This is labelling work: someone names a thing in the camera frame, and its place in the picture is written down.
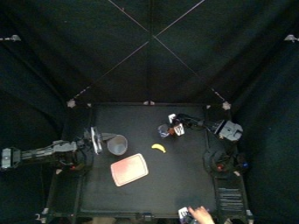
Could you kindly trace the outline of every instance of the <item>small object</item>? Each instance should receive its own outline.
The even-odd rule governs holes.
[[[167,124],[161,125],[158,127],[158,132],[159,132],[162,138],[169,137],[171,134],[169,125]]]
[[[159,143],[155,143],[153,145],[153,149],[157,149],[157,150],[162,151],[163,153],[166,153],[166,149]]]
[[[234,171],[234,173],[237,174],[238,177],[241,176],[239,171]]]
[[[231,108],[231,104],[227,101],[225,101],[222,107],[225,108],[225,110],[229,110]]]
[[[189,208],[187,207],[183,207],[181,210],[179,210],[179,216],[181,216],[181,220],[185,218],[185,216],[187,216],[190,214],[190,211],[189,211]]]
[[[174,118],[175,118],[175,117],[177,117],[177,115],[175,115],[175,114],[169,115],[170,123],[173,123],[173,122],[174,122]]]
[[[62,169],[58,169],[55,173],[59,175],[62,173]]]
[[[135,154],[111,165],[111,173],[117,186],[123,186],[149,174],[145,157]]]
[[[122,156],[127,152],[127,139],[125,136],[117,135],[107,140],[107,149],[117,156]]]
[[[185,129],[183,129],[183,124],[182,123],[174,127],[174,131],[175,131],[178,136],[185,134]]]
[[[67,102],[68,108],[75,108],[76,107],[76,102],[74,100],[70,100]]]
[[[286,40],[286,41],[293,41],[293,42],[299,41],[299,39],[295,37],[294,34],[289,34],[289,35],[286,36],[285,40]]]
[[[182,224],[198,224],[198,221],[193,218],[193,215],[187,207],[183,207],[179,210],[179,217],[181,217]]]
[[[11,38],[0,38],[0,41],[22,41],[18,35],[14,35]]]
[[[103,151],[103,149],[100,145],[102,139],[100,139],[98,127],[91,127],[91,140],[94,143],[95,152],[96,154],[99,154]]]

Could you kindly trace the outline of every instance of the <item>cable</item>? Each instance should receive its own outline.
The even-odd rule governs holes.
[[[170,49],[170,47],[167,47],[167,45],[163,43],[163,41],[154,36],[154,38],[157,39],[157,41],[163,45],[163,47],[169,50],[169,52],[173,54],[173,56],[182,62],[182,64],[191,70],[191,72],[199,77],[199,74],[191,69],[191,67],[183,62],[183,60],[181,59],[181,57],[174,53],[174,51]],[[203,83],[203,85],[210,88],[210,90],[214,92],[214,94],[226,102],[226,99],[222,97],[221,93],[206,83]]]
[[[131,18],[133,21],[135,21],[135,23],[149,32],[149,30],[138,23],[138,21],[126,13],[126,9],[121,8],[111,0],[108,0],[117,7],[118,9]]]
[[[177,24],[177,22],[179,22],[183,18],[185,18],[185,16],[187,15],[187,14],[190,14],[191,13],[191,11],[205,2],[206,0],[202,0],[199,3],[197,3],[195,4],[195,6],[193,6],[191,7],[191,9],[186,12],[186,13],[183,13],[182,14],[182,16],[155,35],[157,37],[161,35],[161,34],[163,34],[163,32],[166,31],[166,30],[169,30],[169,28],[174,25],[174,24]]]
[[[95,80],[95,82],[94,83],[91,83],[74,97],[72,97],[72,99],[70,99],[71,101],[74,101],[78,97],[80,97],[82,95],[83,95],[83,93],[86,93],[87,92],[87,90],[90,89],[90,88],[92,88],[94,86],[95,86],[95,84],[99,82],[99,80],[104,77],[104,76],[107,76],[118,67],[119,67],[119,65],[122,65],[135,54],[137,54],[137,52],[139,52],[139,50],[146,46],[149,44],[149,41],[147,42],[145,42],[137,49],[135,49],[135,51],[134,52],[131,52],[130,54],[129,54],[129,56]]]

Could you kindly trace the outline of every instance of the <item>person's arm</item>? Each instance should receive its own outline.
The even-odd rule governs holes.
[[[201,224],[215,224],[211,215],[209,211],[206,210],[205,206],[198,207],[195,210],[193,210],[191,207],[189,207],[189,211],[191,213],[191,216]]]

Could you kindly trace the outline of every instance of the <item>yellow banana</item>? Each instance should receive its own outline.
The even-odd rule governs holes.
[[[162,151],[163,153],[166,153],[166,149],[159,143],[155,143],[153,145],[153,149],[157,149],[157,150]]]

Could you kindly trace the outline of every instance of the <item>gray cup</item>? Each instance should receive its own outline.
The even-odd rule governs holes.
[[[125,136],[117,135],[107,140],[107,149],[117,156],[123,155],[127,152],[127,139]]]

